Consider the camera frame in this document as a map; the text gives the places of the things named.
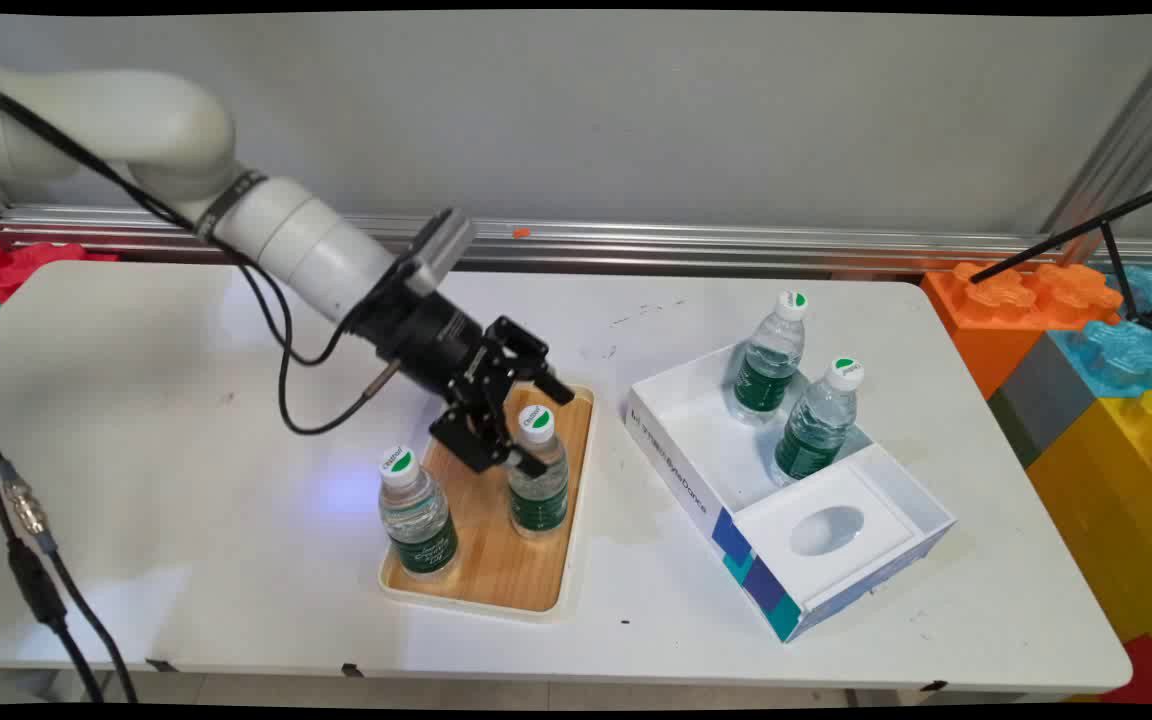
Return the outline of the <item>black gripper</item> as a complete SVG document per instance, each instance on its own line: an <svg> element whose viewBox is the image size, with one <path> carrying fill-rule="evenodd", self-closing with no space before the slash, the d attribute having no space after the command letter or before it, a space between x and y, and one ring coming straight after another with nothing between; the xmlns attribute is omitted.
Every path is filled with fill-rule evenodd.
<svg viewBox="0 0 1152 720"><path fill-rule="evenodd" d="M499 316L484 327L440 291L410 287L416 263L393 263L344 316L346 331L366 340L397 372L445 400L431 437L468 469L516 468L526 477L550 464L522 446L506 420L513 384L531 382L558 406L575 393L550 365L550 346Z"/></svg>

